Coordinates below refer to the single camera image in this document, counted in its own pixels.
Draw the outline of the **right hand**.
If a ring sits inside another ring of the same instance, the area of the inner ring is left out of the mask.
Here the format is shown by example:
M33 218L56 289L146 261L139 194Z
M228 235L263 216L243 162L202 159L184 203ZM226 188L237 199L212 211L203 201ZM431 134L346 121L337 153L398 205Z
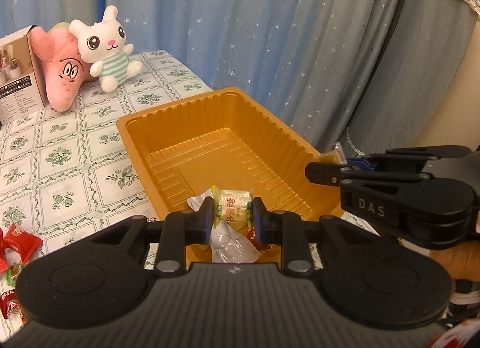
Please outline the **right hand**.
M477 224L475 236L449 249L431 250L430 257L442 265L454 280L479 281L479 246L479 224Z

